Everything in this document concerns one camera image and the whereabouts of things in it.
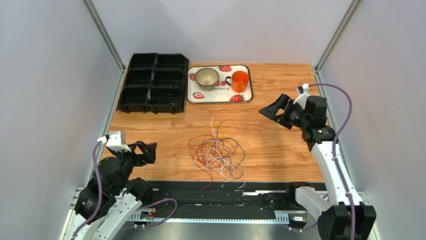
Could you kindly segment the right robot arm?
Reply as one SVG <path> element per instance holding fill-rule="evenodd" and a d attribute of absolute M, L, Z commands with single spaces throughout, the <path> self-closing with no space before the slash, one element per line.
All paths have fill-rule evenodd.
<path fill-rule="evenodd" d="M 282 94 L 259 113 L 279 125 L 301 129 L 302 139 L 317 161 L 328 194 L 320 196 L 307 183 L 290 190 L 294 202 L 316 219 L 322 240 L 367 240 L 377 213 L 359 196 L 342 162 L 335 130 L 327 125 L 327 99 L 310 95 L 301 106 Z"/>

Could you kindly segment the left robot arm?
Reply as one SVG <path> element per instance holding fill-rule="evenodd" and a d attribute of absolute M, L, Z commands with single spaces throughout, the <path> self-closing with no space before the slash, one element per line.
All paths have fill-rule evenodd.
<path fill-rule="evenodd" d="M 141 178 L 130 180 L 135 167 L 154 164 L 157 143 L 142 141 L 129 151 L 95 163 L 94 174 L 78 195 L 69 240 L 112 240 L 129 217 L 153 202 L 153 187 Z"/>

